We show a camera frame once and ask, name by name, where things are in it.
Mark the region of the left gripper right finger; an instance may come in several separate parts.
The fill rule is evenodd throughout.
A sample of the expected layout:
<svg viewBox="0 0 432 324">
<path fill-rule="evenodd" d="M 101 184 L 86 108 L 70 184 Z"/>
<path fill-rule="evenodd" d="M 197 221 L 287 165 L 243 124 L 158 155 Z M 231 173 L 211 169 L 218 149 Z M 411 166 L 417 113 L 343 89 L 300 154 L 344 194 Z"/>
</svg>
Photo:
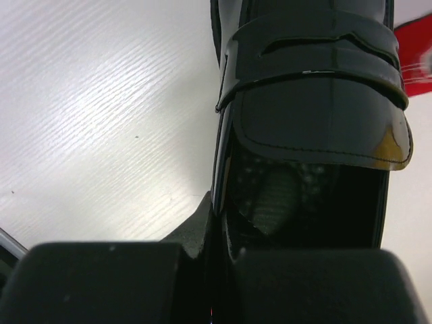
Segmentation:
<svg viewBox="0 0 432 324">
<path fill-rule="evenodd" d="M 226 323 L 426 323 L 405 266 L 386 250 L 274 248 L 222 219 Z"/>
</svg>

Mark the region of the black patent loafer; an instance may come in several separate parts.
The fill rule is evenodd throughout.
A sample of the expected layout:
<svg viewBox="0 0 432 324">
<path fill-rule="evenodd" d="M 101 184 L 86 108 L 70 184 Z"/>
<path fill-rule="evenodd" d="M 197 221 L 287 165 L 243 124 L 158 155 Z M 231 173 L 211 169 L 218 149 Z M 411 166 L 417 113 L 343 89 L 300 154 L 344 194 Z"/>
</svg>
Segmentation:
<svg viewBox="0 0 432 324">
<path fill-rule="evenodd" d="M 393 1 L 212 1 L 226 250 L 378 248 L 413 139 Z"/>
</svg>

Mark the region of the red canvas sneaker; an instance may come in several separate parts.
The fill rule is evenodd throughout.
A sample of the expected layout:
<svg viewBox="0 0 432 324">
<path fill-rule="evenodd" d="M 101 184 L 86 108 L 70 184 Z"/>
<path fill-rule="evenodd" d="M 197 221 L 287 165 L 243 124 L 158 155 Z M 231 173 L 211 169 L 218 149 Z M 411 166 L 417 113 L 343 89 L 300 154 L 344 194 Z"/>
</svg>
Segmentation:
<svg viewBox="0 0 432 324">
<path fill-rule="evenodd" d="M 431 92 L 431 12 L 394 30 L 402 79 L 409 97 Z"/>
</svg>

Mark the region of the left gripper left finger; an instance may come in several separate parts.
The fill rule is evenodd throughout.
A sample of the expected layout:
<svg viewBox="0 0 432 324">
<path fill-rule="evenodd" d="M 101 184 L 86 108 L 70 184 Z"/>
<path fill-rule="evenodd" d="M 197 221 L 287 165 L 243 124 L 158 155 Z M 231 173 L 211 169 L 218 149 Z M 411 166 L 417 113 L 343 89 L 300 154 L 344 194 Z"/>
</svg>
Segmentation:
<svg viewBox="0 0 432 324">
<path fill-rule="evenodd" d="M 32 248 L 1 295 L 2 323 L 208 323 L 211 197 L 159 242 Z"/>
</svg>

